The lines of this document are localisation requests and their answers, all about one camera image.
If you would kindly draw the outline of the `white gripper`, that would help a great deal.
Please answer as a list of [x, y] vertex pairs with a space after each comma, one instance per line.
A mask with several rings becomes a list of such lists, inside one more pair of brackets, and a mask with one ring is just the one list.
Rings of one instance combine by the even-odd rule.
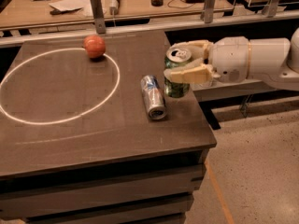
[[213, 78], [222, 83], [240, 83], [248, 72], [249, 41], [244, 36], [225, 37], [216, 43], [193, 40], [172, 45], [172, 48], [188, 49], [194, 60], [208, 57], [209, 63], [186, 65], [164, 70], [170, 82], [203, 84]]

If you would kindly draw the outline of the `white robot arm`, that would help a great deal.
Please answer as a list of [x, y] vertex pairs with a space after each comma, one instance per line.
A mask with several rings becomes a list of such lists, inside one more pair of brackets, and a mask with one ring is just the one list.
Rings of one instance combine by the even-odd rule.
[[279, 90], [299, 90], [297, 33], [291, 39], [235, 36], [215, 43], [195, 40], [177, 43], [172, 49], [185, 64], [164, 70], [164, 77], [171, 82], [204, 84], [216, 79], [241, 83], [253, 79]]

